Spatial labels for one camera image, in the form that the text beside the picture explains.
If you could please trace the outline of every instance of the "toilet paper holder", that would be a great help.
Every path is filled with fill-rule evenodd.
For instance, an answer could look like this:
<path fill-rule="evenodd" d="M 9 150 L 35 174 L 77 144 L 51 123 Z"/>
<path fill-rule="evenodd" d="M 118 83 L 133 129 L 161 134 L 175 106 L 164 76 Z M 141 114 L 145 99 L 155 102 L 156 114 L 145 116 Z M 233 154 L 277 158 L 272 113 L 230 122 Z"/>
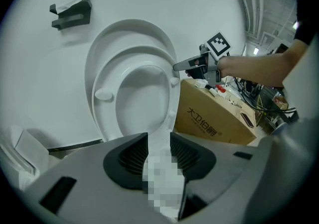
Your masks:
<path fill-rule="evenodd" d="M 90 24 L 92 4 L 90 0 L 82 0 L 69 9 L 58 14 L 59 18 L 52 22 L 52 27 L 58 30 L 68 27 Z M 56 5 L 50 5 L 50 12 L 57 14 Z"/>

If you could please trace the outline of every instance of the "toilet seat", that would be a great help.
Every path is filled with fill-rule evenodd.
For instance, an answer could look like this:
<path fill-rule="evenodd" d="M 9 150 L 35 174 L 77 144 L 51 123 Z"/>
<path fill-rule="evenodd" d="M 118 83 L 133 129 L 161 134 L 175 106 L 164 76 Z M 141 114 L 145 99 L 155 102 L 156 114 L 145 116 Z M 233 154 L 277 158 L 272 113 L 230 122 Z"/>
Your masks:
<path fill-rule="evenodd" d="M 166 51 L 142 45 L 126 48 L 106 61 L 92 91 L 93 116 L 104 141 L 141 132 L 151 138 L 169 138 L 180 91 L 174 63 Z M 101 90 L 106 98 L 97 94 Z"/>

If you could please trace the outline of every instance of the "white wall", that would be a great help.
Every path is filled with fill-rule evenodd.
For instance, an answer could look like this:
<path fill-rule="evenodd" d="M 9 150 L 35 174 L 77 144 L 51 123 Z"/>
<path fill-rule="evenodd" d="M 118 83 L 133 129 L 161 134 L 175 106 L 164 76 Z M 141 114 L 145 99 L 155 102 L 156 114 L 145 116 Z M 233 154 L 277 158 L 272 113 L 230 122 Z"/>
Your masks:
<path fill-rule="evenodd" d="M 99 32 L 118 20 L 139 18 L 172 40 L 178 61 L 221 31 L 234 53 L 245 42 L 238 0 L 92 0 L 91 23 L 57 31 L 49 6 L 57 0 L 15 0 L 0 32 L 0 128 L 33 129 L 46 147 L 100 138 L 86 102 L 84 65 Z"/>

